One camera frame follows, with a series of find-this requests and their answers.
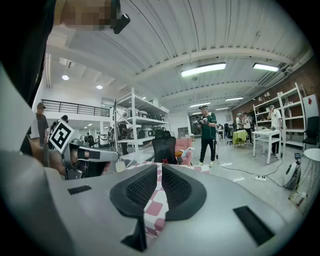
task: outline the table with yellow tablecloth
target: table with yellow tablecloth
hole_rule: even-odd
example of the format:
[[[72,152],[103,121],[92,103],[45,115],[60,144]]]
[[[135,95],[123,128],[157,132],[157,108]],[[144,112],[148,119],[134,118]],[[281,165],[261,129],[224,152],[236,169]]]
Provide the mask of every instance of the table with yellow tablecloth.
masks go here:
[[[233,145],[236,145],[239,143],[245,143],[247,140],[247,136],[248,136],[248,133],[245,130],[235,131],[232,137]]]

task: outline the balcony railing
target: balcony railing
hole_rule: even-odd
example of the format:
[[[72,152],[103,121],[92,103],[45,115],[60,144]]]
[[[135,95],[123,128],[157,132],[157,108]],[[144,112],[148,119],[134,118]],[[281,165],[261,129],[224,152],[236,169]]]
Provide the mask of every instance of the balcony railing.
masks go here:
[[[67,112],[74,114],[85,114],[91,116],[101,116],[101,117],[110,117],[109,109],[88,106],[82,104],[75,104],[70,102],[56,101],[56,100],[41,100],[45,106],[45,111],[51,112]]]

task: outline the power strip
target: power strip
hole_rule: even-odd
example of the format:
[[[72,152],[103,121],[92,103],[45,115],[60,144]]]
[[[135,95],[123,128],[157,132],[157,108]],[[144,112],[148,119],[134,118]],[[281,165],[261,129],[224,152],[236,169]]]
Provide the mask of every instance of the power strip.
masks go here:
[[[266,182],[267,181],[267,178],[265,178],[265,177],[254,176],[253,178],[254,178],[254,180],[259,181],[259,182]]]

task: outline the pink and white checkered cloth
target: pink and white checkered cloth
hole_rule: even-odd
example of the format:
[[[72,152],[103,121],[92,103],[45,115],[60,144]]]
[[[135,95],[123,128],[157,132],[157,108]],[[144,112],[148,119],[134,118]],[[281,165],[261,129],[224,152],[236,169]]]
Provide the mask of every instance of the pink and white checkered cloth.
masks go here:
[[[136,163],[130,166],[126,170],[133,169],[135,167],[140,167],[144,165],[157,165],[157,184],[153,195],[151,196],[149,202],[144,208],[144,225],[145,233],[147,238],[147,245],[150,246],[161,233],[165,225],[166,212],[169,211],[167,196],[164,188],[161,185],[162,181],[162,163],[159,162],[148,162]],[[179,165],[180,167],[187,167],[189,169],[210,174],[209,166],[186,166]]]

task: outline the fluorescent light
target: fluorescent light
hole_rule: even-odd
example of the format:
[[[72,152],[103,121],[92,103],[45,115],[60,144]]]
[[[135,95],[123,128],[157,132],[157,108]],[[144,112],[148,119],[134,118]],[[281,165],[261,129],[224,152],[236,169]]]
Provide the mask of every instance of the fluorescent light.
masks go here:
[[[255,63],[253,65],[253,68],[256,70],[268,70],[268,71],[273,71],[273,72],[277,72],[279,70],[279,68],[277,66],[264,65],[264,64],[259,64],[259,63]]]
[[[226,98],[225,101],[236,101],[236,100],[242,100],[244,97],[238,97],[238,98]]]
[[[204,103],[200,103],[200,104],[196,104],[196,105],[191,105],[190,108],[197,107],[197,106],[202,106],[202,105],[208,105],[210,103],[211,102],[204,102]]]
[[[182,71],[181,76],[184,78],[187,76],[191,76],[191,75],[195,75],[195,74],[199,74],[199,73],[204,73],[204,72],[208,72],[208,71],[224,70],[225,68],[226,68],[226,63],[224,63],[224,62],[211,64],[211,65],[203,65],[203,66],[198,66],[198,67],[190,69],[190,70]]]
[[[217,108],[216,110],[227,110],[228,107],[223,107],[223,108]]]

